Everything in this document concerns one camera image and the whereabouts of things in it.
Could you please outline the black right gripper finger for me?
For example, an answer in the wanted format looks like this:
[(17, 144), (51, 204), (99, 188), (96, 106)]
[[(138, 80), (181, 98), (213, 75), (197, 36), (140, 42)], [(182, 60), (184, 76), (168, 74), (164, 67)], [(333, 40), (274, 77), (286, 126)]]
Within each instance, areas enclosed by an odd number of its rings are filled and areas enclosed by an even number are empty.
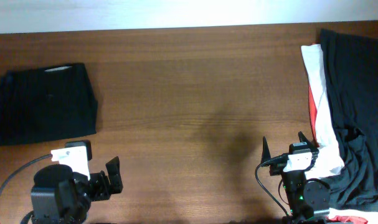
[(300, 142), (305, 142), (309, 148), (316, 147), (301, 131), (298, 133), (298, 138)]
[(267, 139), (264, 136), (262, 139), (262, 158), (261, 163), (265, 163), (271, 159), (270, 150), (268, 147)]

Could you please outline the black shorts with white stripe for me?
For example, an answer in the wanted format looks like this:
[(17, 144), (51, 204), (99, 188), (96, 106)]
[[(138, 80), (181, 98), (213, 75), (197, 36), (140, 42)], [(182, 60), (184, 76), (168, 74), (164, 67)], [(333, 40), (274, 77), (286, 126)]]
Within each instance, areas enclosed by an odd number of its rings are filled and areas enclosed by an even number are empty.
[(98, 101), (83, 63), (8, 71), (0, 146), (96, 133)]

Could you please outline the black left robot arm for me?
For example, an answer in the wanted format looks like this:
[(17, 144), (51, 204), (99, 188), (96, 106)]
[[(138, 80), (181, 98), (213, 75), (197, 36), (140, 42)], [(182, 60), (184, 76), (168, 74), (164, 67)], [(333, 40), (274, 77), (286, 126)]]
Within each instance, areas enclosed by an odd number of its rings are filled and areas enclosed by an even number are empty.
[(105, 172), (88, 177), (67, 165), (47, 166), (34, 176), (32, 223), (83, 223), (92, 202), (109, 200), (122, 190), (119, 157), (106, 163)]

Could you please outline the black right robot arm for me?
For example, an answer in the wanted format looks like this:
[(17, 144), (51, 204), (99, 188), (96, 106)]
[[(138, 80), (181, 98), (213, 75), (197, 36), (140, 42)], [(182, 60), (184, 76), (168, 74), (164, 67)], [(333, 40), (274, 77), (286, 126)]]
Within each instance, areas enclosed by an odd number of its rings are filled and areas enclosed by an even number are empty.
[[(309, 179), (306, 172), (316, 164), (319, 149), (303, 133), (299, 142), (289, 146), (289, 151), (272, 157), (266, 137), (262, 139), (262, 158), (255, 169), (255, 179), (260, 187), (283, 210), (283, 223), (327, 223), (330, 187), (319, 179)], [(261, 167), (268, 167), (271, 176), (280, 176), (280, 188), (284, 188), (289, 210), (270, 193), (258, 176)]]

